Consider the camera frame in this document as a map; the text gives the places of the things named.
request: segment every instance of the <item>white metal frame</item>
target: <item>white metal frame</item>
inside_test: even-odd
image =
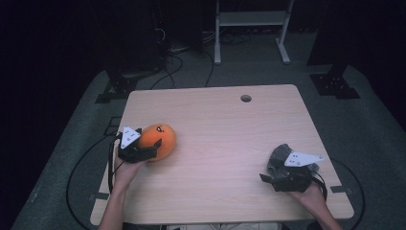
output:
[[[223,26],[269,26],[282,25],[281,37],[276,38],[278,49],[284,64],[290,63],[290,58],[284,48],[284,39],[294,0],[289,0],[286,11],[234,11],[220,12],[219,0],[215,10],[215,44],[214,63],[221,64],[220,27]]]

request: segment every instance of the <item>metal bracket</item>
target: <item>metal bracket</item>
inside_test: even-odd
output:
[[[122,150],[131,145],[131,143],[137,140],[140,136],[141,133],[138,133],[136,130],[132,129],[129,126],[125,126],[121,145]]]
[[[307,153],[301,153],[297,151],[292,151],[287,157],[284,165],[287,167],[301,167],[311,165],[313,163],[324,160],[323,156],[312,155]]]

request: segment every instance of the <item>gray carpet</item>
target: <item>gray carpet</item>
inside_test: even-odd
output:
[[[344,78],[361,99],[337,100],[333,96],[319,96],[309,74],[325,73],[329,66],[306,66],[315,35],[287,35],[285,46],[291,58],[289,65],[282,64],[275,34],[252,35],[248,42],[240,45],[222,46],[222,64],[214,67],[208,87],[296,85],[328,154],[337,160],[333,162],[334,167],[347,188],[355,211],[353,218],[340,220],[342,225],[351,229],[362,216],[357,229],[401,229],[406,225],[406,172],[403,170],[406,134],[373,93],[366,77],[351,66]],[[205,50],[213,56],[213,45],[205,46]],[[212,69],[209,56],[186,52],[177,57],[182,58],[183,65],[172,75],[173,83],[166,78],[154,89],[204,87]],[[168,58],[170,72],[179,64],[179,59]],[[140,80],[136,90],[150,89],[166,74],[161,71]],[[101,72],[89,85],[12,229],[83,229],[77,220],[88,228],[95,228],[89,217],[111,141],[110,136],[102,138],[120,123],[126,103],[125,100],[95,103],[107,83],[108,77]],[[69,187],[75,220],[66,204],[65,191],[77,163]],[[365,192],[365,203],[360,186]],[[305,229],[308,223],[310,221],[285,224],[299,230]],[[157,229],[156,226],[144,228]]]

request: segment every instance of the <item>wire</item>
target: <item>wire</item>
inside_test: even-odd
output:
[[[362,198],[361,212],[360,212],[360,216],[359,216],[358,220],[351,227],[351,229],[356,229],[358,227],[359,223],[361,222],[362,218],[364,217],[364,214],[365,214],[365,205],[366,205],[365,203],[366,203],[366,201],[365,201],[364,188],[362,187],[361,181],[358,179],[358,177],[355,175],[355,173],[348,166],[346,166],[341,161],[339,161],[337,159],[334,159],[332,157],[330,157],[330,160],[332,160],[335,163],[339,164],[340,166],[344,167],[354,177],[356,183],[358,184],[359,191],[361,193],[361,198]]]
[[[180,65],[179,65],[179,67],[178,67],[177,69],[175,69],[173,72],[168,73],[167,75],[163,76],[161,79],[159,79],[158,81],[156,81],[154,84],[152,84],[152,86],[149,88],[150,90],[153,89],[153,88],[155,87],[155,85],[157,85],[157,84],[159,83],[159,81],[162,81],[163,79],[165,79],[165,78],[167,78],[167,77],[171,77],[172,74],[178,72],[178,71],[182,68],[182,66],[183,66],[183,60],[182,60],[182,58],[177,57],[177,56],[172,56],[172,57],[173,57],[173,58],[176,58],[176,59],[178,59],[178,60],[180,60]]]
[[[186,47],[177,48],[177,49],[170,49],[170,50],[169,50],[169,54],[172,55],[172,56],[173,56],[173,55],[178,55],[178,54],[180,54],[180,53],[189,51],[190,48],[191,48],[191,47],[186,46]]]
[[[210,78],[212,77],[212,74],[213,74],[213,70],[214,70],[214,60],[213,60],[213,57],[207,52],[207,51],[205,51],[205,53],[209,56],[209,58],[210,58],[210,60],[212,61],[212,70],[210,71],[210,75],[209,75],[209,77],[207,78],[207,80],[206,80],[206,83],[205,83],[205,87],[207,87],[207,85],[209,84],[209,80],[210,80]]]
[[[175,80],[173,79],[172,73],[170,73],[170,72],[168,71],[167,65],[165,65],[164,69],[165,69],[165,71],[167,72],[167,74],[169,74],[170,80],[172,81],[172,87],[171,87],[171,88],[176,88],[176,86],[175,86]]]
[[[323,179],[323,177],[318,172],[315,172],[315,171],[311,171],[311,172],[317,174],[322,179],[323,184],[326,184],[325,180]]]
[[[203,36],[203,38],[202,38],[203,44],[209,43],[209,41],[213,41],[215,39],[215,32],[203,32],[203,35],[204,34],[210,34],[210,35],[208,35],[206,37]]]
[[[116,170],[113,172],[113,174],[116,173],[116,171],[122,166],[123,163],[124,163],[124,161],[122,161],[122,163],[116,168]]]
[[[155,31],[160,31],[160,32],[162,32],[162,39],[161,39],[161,42],[164,41],[164,40],[165,40],[165,37],[166,37],[165,31],[162,30],[161,28],[155,28]]]
[[[66,192],[65,192],[66,204],[67,204],[67,206],[68,206],[69,213],[72,215],[72,217],[75,219],[75,221],[76,221],[81,227],[83,227],[84,229],[89,229],[89,228],[88,228],[84,223],[82,223],[82,222],[80,221],[80,219],[75,215],[75,213],[74,213],[74,211],[73,211],[73,209],[72,209],[70,200],[69,200],[69,188],[70,188],[70,186],[71,186],[71,180],[72,180],[72,177],[73,177],[73,175],[74,175],[74,173],[75,173],[75,171],[76,171],[78,165],[79,165],[80,162],[83,160],[83,158],[84,158],[96,145],[98,145],[100,142],[102,142],[105,138],[109,137],[110,134],[112,134],[112,133],[114,133],[114,132],[111,132],[111,133],[109,133],[108,135],[104,135],[99,141],[97,141],[95,144],[93,144],[93,145],[81,156],[81,158],[79,159],[79,161],[76,163],[75,167],[72,169],[71,174],[69,175],[68,184],[67,184],[67,186],[66,186]]]
[[[241,35],[235,35],[235,34],[224,34],[220,38],[221,45],[225,46],[237,46],[242,43],[248,42],[251,40],[251,36],[247,35],[248,38],[243,38]]]

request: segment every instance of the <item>table surface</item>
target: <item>table surface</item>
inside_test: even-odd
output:
[[[241,99],[249,96],[251,102]],[[319,174],[328,187],[327,206],[337,219],[353,209],[294,85],[258,85],[132,92],[124,126],[166,123],[177,135],[175,150],[141,168],[127,191],[124,221],[137,224],[258,222],[311,219],[259,174],[274,148],[323,155]],[[99,192],[108,194],[105,172]],[[99,225],[107,200],[97,199],[91,222]]]

